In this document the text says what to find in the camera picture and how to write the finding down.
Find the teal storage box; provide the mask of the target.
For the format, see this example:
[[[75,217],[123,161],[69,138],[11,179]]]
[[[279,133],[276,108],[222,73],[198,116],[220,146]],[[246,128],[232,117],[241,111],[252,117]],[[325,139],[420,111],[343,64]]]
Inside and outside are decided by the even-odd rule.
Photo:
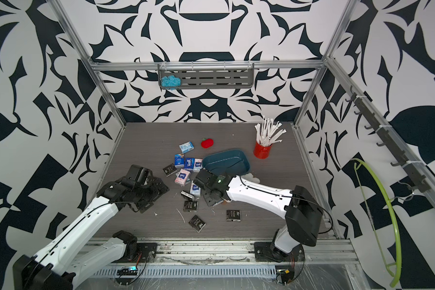
[[[214,175],[245,175],[250,172],[247,156],[239,149],[214,153],[203,159],[203,167]]]

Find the red cup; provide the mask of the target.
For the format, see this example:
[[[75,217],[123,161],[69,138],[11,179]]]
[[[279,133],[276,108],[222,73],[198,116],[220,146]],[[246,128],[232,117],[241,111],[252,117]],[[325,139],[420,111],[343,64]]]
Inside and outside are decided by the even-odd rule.
[[[264,160],[269,157],[272,146],[273,145],[262,146],[260,143],[256,142],[253,154],[256,158]]]

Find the grey hook rail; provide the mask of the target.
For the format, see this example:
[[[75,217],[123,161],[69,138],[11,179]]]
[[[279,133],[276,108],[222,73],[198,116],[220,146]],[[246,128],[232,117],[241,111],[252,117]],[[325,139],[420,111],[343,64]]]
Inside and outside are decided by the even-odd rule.
[[[372,105],[369,98],[366,95],[352,93],[348,102],[354,103],[359,109],[359,112],[355,114],[363,116],[369,123],[364,128],[366,130],[373,129],[374,133],[379,136],[381,142],[377,143],[377,146],[385,146],[394,157],[395,161],[392,161],[390,165],[403,169],[414,184],[414,188],[421,193],[430,190],[431,186],[427,181],[427,176],[419,169],[423,162],[413,156],[393,126]]]

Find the green hoop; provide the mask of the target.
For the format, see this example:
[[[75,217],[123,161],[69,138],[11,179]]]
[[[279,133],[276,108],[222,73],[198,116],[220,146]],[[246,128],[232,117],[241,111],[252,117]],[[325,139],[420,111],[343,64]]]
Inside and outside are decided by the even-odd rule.
[[[396,288],[402,274],[402,245],[395,210],[373,169],[359,158],[352,158],[351,162],[354,185],[361,197],[360,207],[366,212],[384,271],[390,276],[389,287]]]

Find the black packet front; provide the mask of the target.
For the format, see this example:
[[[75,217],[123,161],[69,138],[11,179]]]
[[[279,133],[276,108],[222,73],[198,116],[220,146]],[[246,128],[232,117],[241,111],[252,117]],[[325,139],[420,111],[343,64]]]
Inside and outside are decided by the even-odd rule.
[[[202,229],[206,226],[206,223],[198,216],[194,215],[188,224],[197,232],[200,233]]]

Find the black packet lower centre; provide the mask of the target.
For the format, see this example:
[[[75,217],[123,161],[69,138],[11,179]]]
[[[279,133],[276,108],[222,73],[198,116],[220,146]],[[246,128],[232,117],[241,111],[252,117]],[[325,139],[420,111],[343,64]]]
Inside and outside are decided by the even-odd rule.
[[[183,212],[197,212],[198,201],[185,201],[183,206]]]

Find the white plush toy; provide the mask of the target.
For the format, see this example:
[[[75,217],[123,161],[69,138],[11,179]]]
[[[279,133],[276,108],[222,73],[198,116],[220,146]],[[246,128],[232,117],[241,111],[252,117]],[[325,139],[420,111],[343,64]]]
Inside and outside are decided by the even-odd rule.
[[[248,173],[241,176],[242,179],[259,184],[261,181],[259,178],[256,178],[252,173]]]

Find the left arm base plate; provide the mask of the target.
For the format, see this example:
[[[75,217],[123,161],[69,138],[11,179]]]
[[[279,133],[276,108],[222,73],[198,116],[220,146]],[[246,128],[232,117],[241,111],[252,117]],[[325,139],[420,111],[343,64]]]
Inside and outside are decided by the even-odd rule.
[[[141,262],[152,261],[157,256],[158,244],[153,242],[140,242],[127,247],[128,261]]]

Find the pink Tempo tissue pack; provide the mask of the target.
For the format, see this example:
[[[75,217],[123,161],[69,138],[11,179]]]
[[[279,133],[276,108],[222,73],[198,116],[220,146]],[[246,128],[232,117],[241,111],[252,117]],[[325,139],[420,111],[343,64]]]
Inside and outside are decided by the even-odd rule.
[[[198,173],[203,168],[203,159],[195,158],[194,159],[194,167],[193,171]]]
[[[183,187],[187,184],[187,181],[190,178],[190,172],[188,170],[181,169],[177,174],[175,178],[175,184]]]

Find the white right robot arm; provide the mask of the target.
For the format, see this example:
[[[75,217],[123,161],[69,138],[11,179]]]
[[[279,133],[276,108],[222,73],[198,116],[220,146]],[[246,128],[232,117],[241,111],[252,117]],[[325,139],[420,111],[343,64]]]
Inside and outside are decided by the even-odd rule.
[[[239,175],[215,175],[206,169],[201,170],[193,182],[201,189],[209,207],[224,201],[237,201],[270,211],[284,219],[285,226],[275,232],[269,246],[275,259],[287,257],[301,245],[316,246],[324,210],[306,188],[268,187]]]

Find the blue cartoon tissue pack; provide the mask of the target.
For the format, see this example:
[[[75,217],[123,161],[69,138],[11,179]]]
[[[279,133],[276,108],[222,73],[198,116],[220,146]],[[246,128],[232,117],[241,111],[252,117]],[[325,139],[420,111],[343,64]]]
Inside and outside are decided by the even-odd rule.
[[[176,168],[183,168],[185,166],[185,158],[183,153],[174,155],[174,166]]]

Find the red plush apple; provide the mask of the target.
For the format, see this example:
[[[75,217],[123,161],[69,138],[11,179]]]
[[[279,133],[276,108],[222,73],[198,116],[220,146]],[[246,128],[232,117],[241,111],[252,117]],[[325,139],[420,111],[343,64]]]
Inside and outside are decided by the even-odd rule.
[[[214,140],[212,138],[204,138],[201,142],[201,147],[204,149],[211,148],[214,145]]]

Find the black packet near left gripper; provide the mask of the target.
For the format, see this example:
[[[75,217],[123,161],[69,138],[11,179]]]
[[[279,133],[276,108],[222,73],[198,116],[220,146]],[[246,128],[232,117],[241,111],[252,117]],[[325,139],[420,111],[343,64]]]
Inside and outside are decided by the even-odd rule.
[[[177,172],[177,168],[175,167],[174,163],[169,164],[168,166],[163,168],[163,172],[165,176],[171,176]]]

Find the blue crochet cloth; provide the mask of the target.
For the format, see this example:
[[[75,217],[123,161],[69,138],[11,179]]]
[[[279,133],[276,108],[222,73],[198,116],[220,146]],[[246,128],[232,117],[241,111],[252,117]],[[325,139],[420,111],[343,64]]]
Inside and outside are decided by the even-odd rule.
[[[176,76],[164,76],[161,78],[161,86],[165,89],[177,89],[182,85],[182,81]]]

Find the grey wall shelf rack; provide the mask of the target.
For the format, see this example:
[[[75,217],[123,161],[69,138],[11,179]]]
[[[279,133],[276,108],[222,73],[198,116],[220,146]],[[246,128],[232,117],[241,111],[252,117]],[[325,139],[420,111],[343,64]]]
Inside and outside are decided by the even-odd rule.
[[[157,68],[158,84],[164,76],[176,76],[182,81],[177,89],[245,89],[254,85],[255,68],[250,62],[189,62],[184,64],[160,63]]]

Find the dark blue Tempo tissue pack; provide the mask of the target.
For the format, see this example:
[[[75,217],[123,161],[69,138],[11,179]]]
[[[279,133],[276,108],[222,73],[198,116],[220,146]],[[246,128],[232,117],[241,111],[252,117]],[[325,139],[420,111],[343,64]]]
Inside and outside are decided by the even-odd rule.
[[[193,172],[195,166],[195,158],[185,158],[184,159],[184,170]]]

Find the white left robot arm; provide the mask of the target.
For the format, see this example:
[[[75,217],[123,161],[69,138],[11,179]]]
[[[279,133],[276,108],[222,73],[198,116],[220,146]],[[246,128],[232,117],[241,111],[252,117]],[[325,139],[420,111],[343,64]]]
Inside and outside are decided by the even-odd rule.
[[[108,264],[127,260],[138,262],[145,255],[138,239],[126,231],[113,234],[107,242],[77,257],[80,250],[125,206],[144,213],[169,191],[150,169],[132,165],[128,173],[106,183],[82,214],[58,237],[34,256],[23,255],[13,265],[17,290],[73,290]]]

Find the black packet right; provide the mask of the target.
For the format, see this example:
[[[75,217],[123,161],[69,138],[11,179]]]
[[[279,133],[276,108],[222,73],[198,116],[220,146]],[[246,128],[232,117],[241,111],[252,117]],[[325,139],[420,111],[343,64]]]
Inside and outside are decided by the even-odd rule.
[[[241,221],[240,210],[227,210],[226,211],[226,221],[227,222],[240,222]]]

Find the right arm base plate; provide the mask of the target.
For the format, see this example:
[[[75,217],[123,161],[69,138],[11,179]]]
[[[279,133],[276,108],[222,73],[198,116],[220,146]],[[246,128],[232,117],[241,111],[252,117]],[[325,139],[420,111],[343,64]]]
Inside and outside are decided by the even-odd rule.
[[[296,246],[290,253],[278,250],[271,242],[255,242],[254,255],[256,262],[303,262],[305,253],[302,245]]]

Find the light blue tissue pack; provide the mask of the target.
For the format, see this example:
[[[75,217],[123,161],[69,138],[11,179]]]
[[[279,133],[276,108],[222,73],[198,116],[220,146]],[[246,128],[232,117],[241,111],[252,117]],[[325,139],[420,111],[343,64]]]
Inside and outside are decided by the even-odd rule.
[[[191,141],[188,141],[186,143],[183,143],[183,144],[179,145],[179,148],[180,148],[181,152],[183,154],[185,154],[187,152],[190,152],[190,151],[194,150],[195,147],[194,147],[194,145],[193,145],[193,143]]]

